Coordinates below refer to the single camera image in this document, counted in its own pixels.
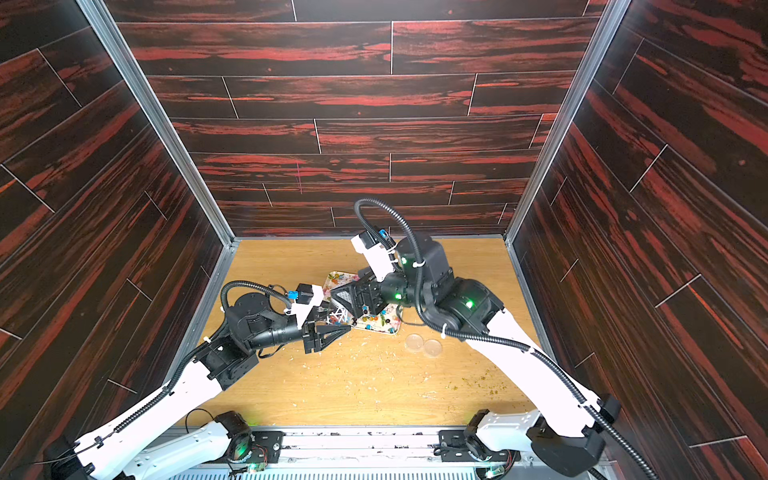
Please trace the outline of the white-lidded candy jar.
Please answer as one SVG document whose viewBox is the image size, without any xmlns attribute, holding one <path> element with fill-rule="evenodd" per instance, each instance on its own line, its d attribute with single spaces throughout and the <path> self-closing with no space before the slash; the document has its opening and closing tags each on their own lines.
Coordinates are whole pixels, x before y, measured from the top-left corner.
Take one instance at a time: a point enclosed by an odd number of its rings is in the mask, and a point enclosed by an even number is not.
<svg viewBox="0 0 768 480">
<path fill-rule="evenodd" d="M 340 305 L 323 302 L 321 307 L 324 309 L 326 315 L 326 322 L 334 325 L 348 325 L 351 323 L 349 312 Z"/>
</svg>

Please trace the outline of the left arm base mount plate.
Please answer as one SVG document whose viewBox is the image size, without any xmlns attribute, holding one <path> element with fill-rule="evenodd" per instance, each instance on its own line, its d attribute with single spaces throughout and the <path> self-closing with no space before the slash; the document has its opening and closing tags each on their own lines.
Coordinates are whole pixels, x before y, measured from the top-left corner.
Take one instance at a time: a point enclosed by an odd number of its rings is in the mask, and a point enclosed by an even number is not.
<svg viewBox="0 0 768 480">
<path fill-rule="evenodd" d="M 238 434 L 230 441 L 225 458 L 233 464 L 276 464 L 282 452 L 284 436 L 278 430 Z"/>
</svg>

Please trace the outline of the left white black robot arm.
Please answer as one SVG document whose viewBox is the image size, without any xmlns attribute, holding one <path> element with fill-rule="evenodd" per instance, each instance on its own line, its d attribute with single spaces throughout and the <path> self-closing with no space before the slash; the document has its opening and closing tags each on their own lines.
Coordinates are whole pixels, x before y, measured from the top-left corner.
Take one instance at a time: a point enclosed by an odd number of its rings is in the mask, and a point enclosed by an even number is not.
<svg viewBox="0 0 768 480">
<path fill-rule="evenodd" d="M 251 428 L 235 412 L 163 444 L 155 441 L 182 416 L 236 384 L 258 365 L 264 350 L 301 342 L 306 353 L 320 352 L 351 328 L 328 322 L 318 285 L 281 293 L 235 280 L 222 287 L 220 301 L 222 324 L 183 357 L 161 387 L 112 421 L 74 441 L 61 437 L 45 450 L 44 478 L 168 479 L 220 458 L 252 461 Z"/>
</svg>

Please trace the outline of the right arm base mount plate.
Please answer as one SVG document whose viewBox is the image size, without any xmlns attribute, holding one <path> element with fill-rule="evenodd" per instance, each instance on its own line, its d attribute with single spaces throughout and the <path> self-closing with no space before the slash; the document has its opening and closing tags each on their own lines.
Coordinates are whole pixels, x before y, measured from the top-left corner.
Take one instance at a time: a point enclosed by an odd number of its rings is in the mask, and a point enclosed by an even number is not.
<svg viewBox="0 0 768 480">
<path fill-rule="evenodd" d="M 491 451 L 474 437 L 467 439 L 463 429 L 439 430 L 433 455 L 443 462 L 511 462 L 514 464 L 521 458 L 521 454 L 513 450 Z"/>
</svg>

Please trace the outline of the clear plastic jar lid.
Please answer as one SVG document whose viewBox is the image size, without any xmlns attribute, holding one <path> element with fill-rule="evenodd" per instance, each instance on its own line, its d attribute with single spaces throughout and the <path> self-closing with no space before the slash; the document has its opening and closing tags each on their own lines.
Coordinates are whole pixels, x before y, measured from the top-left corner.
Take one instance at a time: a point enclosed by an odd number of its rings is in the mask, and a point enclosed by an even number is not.
<svg viewBox="0 0 768 480">
<path fill-rule="evenodd" d="M 405 348 L 408 352 L 420 352 L 424 348 L 425 340 L 421 335 L 410 334 L 405 338 Z"/>
</svg>

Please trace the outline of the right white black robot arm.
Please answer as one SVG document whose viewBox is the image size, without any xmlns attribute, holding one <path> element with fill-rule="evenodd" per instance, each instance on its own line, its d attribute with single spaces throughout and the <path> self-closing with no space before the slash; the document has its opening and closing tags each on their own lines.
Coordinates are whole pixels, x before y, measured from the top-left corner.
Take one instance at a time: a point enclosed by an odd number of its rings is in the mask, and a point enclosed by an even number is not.
<svg viewBox="0 0 768 480">
<path fill-rule="evenodd" d="M 357 281 L 334 288 L 333 301 L 355 317 L 389 306 L 414 309 L 424 325 L 490 360 L 535 406 L 525 414 L 479 411 L 465 429 L 477 459 L 503 450 L 531 452 L 557 473 L 575 477 L 598 464 L 612 438 L 647 478 L 657 478 L 613 425 L 620 403 L 600 398 L 563 370 L 487 286 L 455 276 L 439 242 L 415 232 L 379 199 L 359 199 L 353 210 L 364 230 L 352 244 L 368 267 Z"/>
</svg>

